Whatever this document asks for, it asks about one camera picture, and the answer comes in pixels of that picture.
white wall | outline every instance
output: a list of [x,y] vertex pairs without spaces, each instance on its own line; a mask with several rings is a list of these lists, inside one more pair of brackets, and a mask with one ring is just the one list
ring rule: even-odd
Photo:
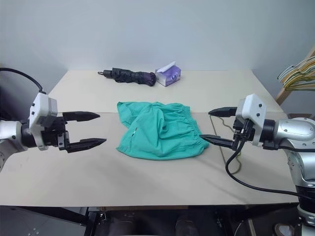
[[[276,76],[315,44],[313,0],[0,1],[0,63],[47,91],[68,69],[153,71],[176,60],[183,70],[251,68],[276,95]],[[6,75],[2,90],[9,82],[27,115],[36,88]]]

black wire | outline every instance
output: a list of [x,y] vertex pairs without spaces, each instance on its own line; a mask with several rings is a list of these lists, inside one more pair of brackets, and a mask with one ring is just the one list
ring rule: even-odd
[[36,86],[39,88],[39,92],[43,92],[43,87],[40,85],[39,82],[37,82],[34,78],[32,78],[31,76],[19,71],[19,70],[15,70],[15,69],[11,69],[11,68],[0,68],[0,71],[10,71],[13,73],[17,73],[19,75],[22,75],[26,78],[28,78],[29,80],[31,80],[34,84],[36,84]]
[[227,174],[232,178],[234,179],[236,182],[240,183],[241,185],[244,185],[248,188],[252,188],[252,189],[255,189],[255,190],[258,190],[258,191],[263,191],[263,192],[269,192],[269,193],[281,193],[281,194],[288,194],[288,195],[293,195],[293,196],[297,196],[297,197],[300,197],[300,198],[305,198],[307,200],[311,200],[311,201],[315,201],[315,199],[313,198],[310,198],[308,196],[305,196],[303,194],[300,194],[300,193],[295,193],[295,192],[291,192],[291,191],[284,191],[284,190],[276,190],[276,189],[268,189],[268,188],[260,188],[260,187],[255,187],[255,186],[252,186],[248,183],[245,183],[245,182],[242,182],[240,181],[238,178],[236,178],[235,176],[232,175],[232,173],[229,171],[228,169],[228,165],[231,163],[231,161],[237,156],[237,154],[242,150],[244,144],[245,144],[246,140],[243,138],[241,140],[241,143],[239,145],[239,147],[236,149],[236,151],[233,153],[233,155],[231,155],[231,157],[228,159],[228,161],[226,162],[226,165],[225,165],[225,170],[227,172]]

black umbrella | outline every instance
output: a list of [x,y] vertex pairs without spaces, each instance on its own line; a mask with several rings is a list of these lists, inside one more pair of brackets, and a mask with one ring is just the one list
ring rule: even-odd
[[98,74],[103,75],[109,79],[114,79],[118,83],[136,82],[140,85],[145,84],[153,86],[157,81],[156,75],[153,72],[133,72],[131,70],[113,68],[112,70],[104,70],[103,72],[99,72]]

green shorts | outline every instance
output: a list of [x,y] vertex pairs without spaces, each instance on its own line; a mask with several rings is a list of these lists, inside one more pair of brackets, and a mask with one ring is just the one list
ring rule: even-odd
[[121,122],[129,128],[118,151],[136,158],[170,160],[199,155],[209,143],[199,137],[190,108],[180,103],[119,102]]

tissue box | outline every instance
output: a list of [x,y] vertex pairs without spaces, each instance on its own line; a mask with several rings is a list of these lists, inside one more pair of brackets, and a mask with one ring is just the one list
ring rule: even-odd
[[181,69],[175,65],[165,71],[156,70],[157,82],[163,86],[169,86],[172,83],[179,81],[181,78]]

